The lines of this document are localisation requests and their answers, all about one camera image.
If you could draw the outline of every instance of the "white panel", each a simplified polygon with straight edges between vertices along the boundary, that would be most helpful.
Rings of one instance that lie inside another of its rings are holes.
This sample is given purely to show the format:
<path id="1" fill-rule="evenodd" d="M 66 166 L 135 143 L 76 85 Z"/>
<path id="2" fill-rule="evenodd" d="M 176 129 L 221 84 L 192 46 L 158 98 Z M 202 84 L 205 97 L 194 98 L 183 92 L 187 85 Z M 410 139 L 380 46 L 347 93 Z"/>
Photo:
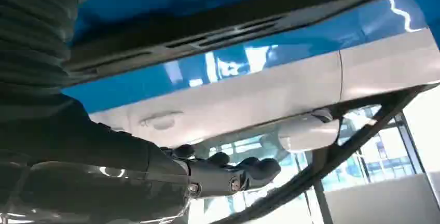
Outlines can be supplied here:
<path id="1" fill-rule="evenodd" d="M 424 174 L 325 193 L 335 224 L 437 224 L 440 211 Z"/>
<path id="2" fill-rule="evenodd" d="M 333 52 L 111 109 L 92 119 L 112 127 L 128 124 L 133 135 L 174 147 L 337 103 L 340 87 L 340 57 Z M 153 115 L 172 127 L 140 125 Z"/>
<path id="3" fill-rule="evenodd" d="M 440 53 L 423 29 L 341 50 L 342 100 L 440 80 Z"/>

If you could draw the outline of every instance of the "glossy blue paint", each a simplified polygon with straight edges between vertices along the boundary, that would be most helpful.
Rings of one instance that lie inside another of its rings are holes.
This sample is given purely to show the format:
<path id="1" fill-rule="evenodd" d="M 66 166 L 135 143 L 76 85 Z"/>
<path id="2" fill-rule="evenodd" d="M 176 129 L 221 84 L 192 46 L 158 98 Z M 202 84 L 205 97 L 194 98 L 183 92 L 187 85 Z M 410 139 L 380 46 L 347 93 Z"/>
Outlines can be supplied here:
<path id="1" fill-rule="evenodd" d="M 84 10 L 93 9 L 91 12 L 99 14 L 96 20 L 106 23 L 123 17 L 130 19 L 142 12 L 144 6 L 155 4 L 156 8 L 161 7 L 160 2 L 151 0 L 111 1 L 118 7 L 129 9 L 125 15 L 123 11 L 114 12 L 115 9 L 109 5 L 107 8 L 101 5 L 110 1 L 88 2 Z M 234 76 L 257 73 L 426 26 L 417 1 L 379 0 L 314 26 L 77 85 L 64 92 L 82 101 L 87 111 L 93 113 Z M 83 25 L 78 33 L 85 29 Z"/>

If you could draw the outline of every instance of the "white side mirror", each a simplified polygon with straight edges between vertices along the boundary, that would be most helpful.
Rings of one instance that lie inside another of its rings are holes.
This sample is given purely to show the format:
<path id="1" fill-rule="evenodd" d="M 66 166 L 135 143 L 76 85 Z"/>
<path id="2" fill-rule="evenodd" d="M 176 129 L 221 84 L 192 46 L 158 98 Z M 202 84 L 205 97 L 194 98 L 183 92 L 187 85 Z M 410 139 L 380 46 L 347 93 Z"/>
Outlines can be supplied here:
<path id="1" fill-rule="evenodd" d="M 319 149 L 336 141 L 339 133 L 339 119 L 333 120 L 328 110 L 300 115 L 282 124 L 278 140 L 289 152 Z"/>

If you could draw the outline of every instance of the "glass window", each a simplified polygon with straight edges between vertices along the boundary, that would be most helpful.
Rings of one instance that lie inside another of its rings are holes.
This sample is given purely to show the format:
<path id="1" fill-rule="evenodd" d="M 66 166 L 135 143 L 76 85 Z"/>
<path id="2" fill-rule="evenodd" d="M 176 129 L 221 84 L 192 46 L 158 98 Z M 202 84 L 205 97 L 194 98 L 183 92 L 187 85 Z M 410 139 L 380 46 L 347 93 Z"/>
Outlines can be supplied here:
<path id="1" fill-rule="evenodd" d="M 338 143 L 345 143 L 379 109 L 380 106 L 373 106 L 348 113 Z M 360 152 L 328 174 L 322 183 L 324 190 L 330 191 L 414 174 L 399 129 L 392 127 L 379 131 L 361 147 Z"/>

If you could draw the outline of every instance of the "glass wall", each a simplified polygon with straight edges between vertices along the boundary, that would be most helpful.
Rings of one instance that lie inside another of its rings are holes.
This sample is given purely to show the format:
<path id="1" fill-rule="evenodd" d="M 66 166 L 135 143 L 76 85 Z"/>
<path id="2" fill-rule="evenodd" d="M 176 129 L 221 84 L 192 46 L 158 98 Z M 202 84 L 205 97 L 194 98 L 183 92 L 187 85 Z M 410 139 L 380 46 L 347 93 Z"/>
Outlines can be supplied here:
<path id="1" fill-rule="evenodd" d="M 379 110 L 379 106 L 359 109 L 347 114 L 341 127 L 339 143 L 343 143 L 360 129 Z M 402 121 L 393 119 L 355 154 L 327 175 L 322 184 L 325 191 L 356 185 L 396 179 L 416 174 L 404 144 L 407 128 Z"/>
<path id="2" fill-rule="evenodd" d="M 369 123 L 379 109 L 380 106 L 363 107 L 346 114 L 338 143 L 346 142 L 356 131 Z M 361 149 L 322 180 L 323 190 L 338 190 L 419 173 L 420 170 L 416 169 L 408 155 L 408 147 L 404 140 L 410 137 L 408 132 L 402 132 L 405 128 L 407 126 L 401 119 L 395 118 L 390 121 Z M 194 200 L 189 210 L 189 224 L 210 223 L 240 212 L 267 196 L 275 188 L 284 185 L 308 165 L 304 152 L 291 153 L 280 145 L 276 129 L 263 135 L 212 144 L 214 146 L 207 145 L 204 148 L 205 154 L 202 157 L 221 151 L 230 156 L 231 165 L 236 165 L 248 157 L 275 158 L 280 162 L 282 171 L 272 183 L 262 189 L 240 192 L 230 197 Z M 322 206 L 317 194 L 320 193 L 311 188 L 270 215 L 251 223 L 278 223 L 291 217 L 294 217 L 297 223 L 324 223 Z"/>

